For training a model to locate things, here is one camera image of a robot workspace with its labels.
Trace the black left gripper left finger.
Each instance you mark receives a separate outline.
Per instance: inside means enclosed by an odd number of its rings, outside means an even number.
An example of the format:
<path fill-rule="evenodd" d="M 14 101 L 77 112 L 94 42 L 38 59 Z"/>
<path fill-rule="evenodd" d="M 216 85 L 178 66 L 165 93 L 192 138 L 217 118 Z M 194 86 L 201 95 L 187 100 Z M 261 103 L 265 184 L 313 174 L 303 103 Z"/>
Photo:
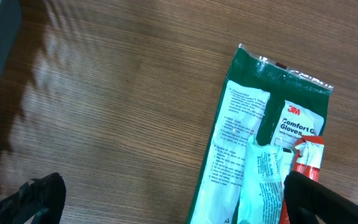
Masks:
<path fill-rule="evenodd" d="M 58 172 L 26 182 L 16 193 L 0 200 L 0 223 L 21 224 L 32 219 L 36 224 L 59 224 L 66 194 Z"/>

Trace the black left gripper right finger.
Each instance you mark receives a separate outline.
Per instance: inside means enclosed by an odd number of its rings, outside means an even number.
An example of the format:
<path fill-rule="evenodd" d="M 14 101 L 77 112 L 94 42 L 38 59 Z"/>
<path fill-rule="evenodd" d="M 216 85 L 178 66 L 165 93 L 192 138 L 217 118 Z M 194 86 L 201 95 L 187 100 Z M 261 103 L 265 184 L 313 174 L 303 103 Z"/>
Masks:
<path fill-rule="evenodd" d="M 290 224 L 358 224 L 358 205 L 307 176 L 292 171 L 284 185 Z"/>

